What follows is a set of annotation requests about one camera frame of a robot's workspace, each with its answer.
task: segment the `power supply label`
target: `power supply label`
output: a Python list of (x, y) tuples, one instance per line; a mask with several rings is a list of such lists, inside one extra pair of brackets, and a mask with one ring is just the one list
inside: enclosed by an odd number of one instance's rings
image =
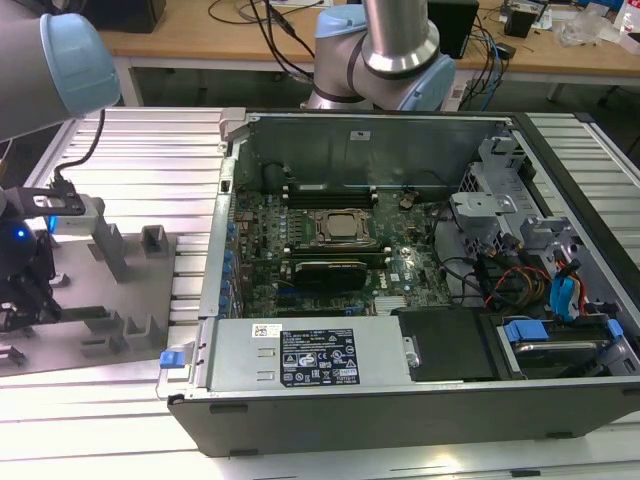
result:
[(280, 332), (280, 383), (285, 387), (358, 385), (353, 330)]

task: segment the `motherboard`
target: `motherboard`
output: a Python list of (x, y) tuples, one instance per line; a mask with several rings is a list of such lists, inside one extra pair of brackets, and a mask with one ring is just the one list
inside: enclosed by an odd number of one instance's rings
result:
[(428, 211), (407, 189), (237, 192), (237, 315), (389, 315), (451, 304), (427, 243)]

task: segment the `black box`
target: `black box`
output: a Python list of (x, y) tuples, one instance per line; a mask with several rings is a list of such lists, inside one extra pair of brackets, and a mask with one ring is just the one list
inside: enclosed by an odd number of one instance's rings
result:
[(507, 13), (507, 23), (504, 26), (505, 35), (527, 38), (536, 18), (538, 18), (537, 12), (511, 7)]
[(478, 0), (429, 0), (429, 20), (440, 32), (440, 51), (462, 58), (478, 12)]
[(82, 11), (94, 27), (130, 33), (151, 33), (166, 0), (87, 0)]

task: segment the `black device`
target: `black device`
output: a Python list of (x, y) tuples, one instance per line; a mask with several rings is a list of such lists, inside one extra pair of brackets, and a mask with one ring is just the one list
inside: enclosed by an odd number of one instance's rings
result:
[[(362, 0), (348, 0), (347, 3), (362, 3)], [(429, 1), (429, 20), (440, 32), (442, 53), (451, 58), (462, 58), (478, 7), (478, 0)]]
[(505, 35), (527, 38), (531, 25), (533, 25), (537, 17), (538, 13), (527, 8), (527, 6), (510, 6), (507, 12), (507, 23), (504, 26)]
[(97, 29), (151, 33), (165, 6), (166, 0), (87, 0), (82, 15)]
[(501, 60), (511, 60), (516, 55), (516, 47), (507, 45), (506, 43), (496, 43), (496, 49), (498, 50), (498, 57)]
[[(39, 205), (39, 198), (51, 205)], [(51, 237), (47, 230), (31, 231), (25, 220), (84, 213), (73, 184), (63, 179), (51, 188), (0, 189), (0, 332), (61, 319), (49, 284), (56, 276)]]

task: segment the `table leg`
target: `table leg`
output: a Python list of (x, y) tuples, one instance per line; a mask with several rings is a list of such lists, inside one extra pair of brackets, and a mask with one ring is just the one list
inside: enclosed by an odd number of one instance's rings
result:
[(558, 101), (558, 97), (560, 96), (562, 90), (564, 90), (564, 87), (566, 85), (566, 83), (554, 83), (553, 85), (551, 85), (549, 92), (547, 92), (547, 100), (549, 100), (550, 102)]
[(442, 102), (440, 110), (443, 112), (457, 112), (460, 108), (460, 103), (464, 96), (464, 91), (467, 89), (467, 84), (473, 80), (473, 70), (456, 70), (456, 74), (453, 77), (453, 83), (449, 93)]
[(127, 57), (114, 57), (113, 62), (120, 78), (120, 88), (125, 106), (141, 107), (144, 105), (131, 61)]

